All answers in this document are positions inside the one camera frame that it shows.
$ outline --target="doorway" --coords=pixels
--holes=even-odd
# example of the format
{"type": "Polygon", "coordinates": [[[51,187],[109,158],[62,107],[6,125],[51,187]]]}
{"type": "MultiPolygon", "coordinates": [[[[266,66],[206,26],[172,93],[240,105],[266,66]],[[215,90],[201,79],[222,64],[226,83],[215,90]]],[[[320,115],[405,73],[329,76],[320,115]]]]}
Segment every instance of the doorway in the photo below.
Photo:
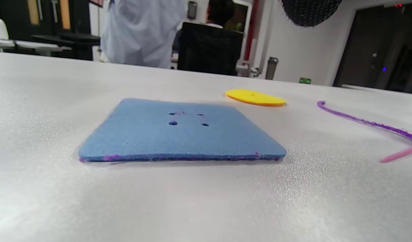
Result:
{"type": "Polygon", "coordinates": [[[412,4],[357,11],[334,86],[412,93],[412,4]]]}

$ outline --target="black chair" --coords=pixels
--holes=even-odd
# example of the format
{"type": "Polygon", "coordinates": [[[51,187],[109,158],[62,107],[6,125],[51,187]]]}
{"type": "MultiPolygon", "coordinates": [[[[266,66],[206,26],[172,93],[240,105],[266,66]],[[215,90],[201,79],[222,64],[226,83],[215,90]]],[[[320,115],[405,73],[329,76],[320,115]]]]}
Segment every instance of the black chair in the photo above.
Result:
{"type": "Polygon", "coordinates": [[[239,32],[183,23],[178,70],[235,76],[242,42],[239,32]]]}

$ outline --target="table surface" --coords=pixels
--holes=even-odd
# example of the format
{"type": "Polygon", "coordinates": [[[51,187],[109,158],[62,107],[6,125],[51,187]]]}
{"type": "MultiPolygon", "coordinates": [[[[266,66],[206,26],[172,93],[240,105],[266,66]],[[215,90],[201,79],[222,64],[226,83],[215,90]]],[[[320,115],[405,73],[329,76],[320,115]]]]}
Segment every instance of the table surface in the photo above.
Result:
{"type": "Polygon", "coordinates": [[[0,241],[412,241],[412,95],[0,53],[0,241]],[[237,103],[230,89],[287,100],[237,103]],[[280,162],[83,164],[77,151],[123,98],[237,107],[280,162]]]}

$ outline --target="yellow foam disc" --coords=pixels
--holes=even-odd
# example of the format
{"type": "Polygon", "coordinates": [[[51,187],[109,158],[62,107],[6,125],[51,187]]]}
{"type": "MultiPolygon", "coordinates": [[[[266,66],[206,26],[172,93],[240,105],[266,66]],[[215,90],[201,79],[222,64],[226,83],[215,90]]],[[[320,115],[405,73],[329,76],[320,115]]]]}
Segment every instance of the yellow foam disc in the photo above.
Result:
{"type": "Polygon", "coordinates": [[[231,90],[225,94],[230,98],[236,99],[237,101],[260,106],[280,107],[286,104],[286,101],[282,98],[276,98],[261,92],[254,92],[250,90],[231,90]]]}

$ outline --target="wall socket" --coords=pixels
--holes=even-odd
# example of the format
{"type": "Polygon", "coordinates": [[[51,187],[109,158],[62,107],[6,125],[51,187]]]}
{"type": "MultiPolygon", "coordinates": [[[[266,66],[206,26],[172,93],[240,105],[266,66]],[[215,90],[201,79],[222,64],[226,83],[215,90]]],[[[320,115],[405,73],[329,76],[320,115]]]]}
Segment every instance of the wall socket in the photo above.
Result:
{"type": "Polygon", "coordinates": [[[310,78],[300,78],[300,83],[310,84],[312,80],[310,78]]]}

